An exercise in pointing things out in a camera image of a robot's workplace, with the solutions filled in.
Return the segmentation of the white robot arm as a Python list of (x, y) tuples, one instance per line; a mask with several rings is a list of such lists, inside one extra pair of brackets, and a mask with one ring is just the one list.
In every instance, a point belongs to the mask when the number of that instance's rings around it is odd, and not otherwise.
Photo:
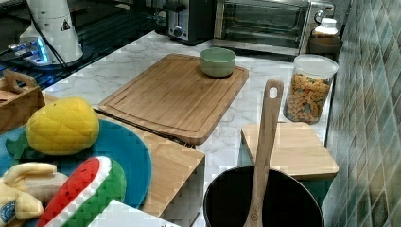
[(34, 54), (27, 57), (37, 66), (63, 65), (83, 56), (72, 24), (67, 0), (26, 0), (31, 25), (20, 36)]

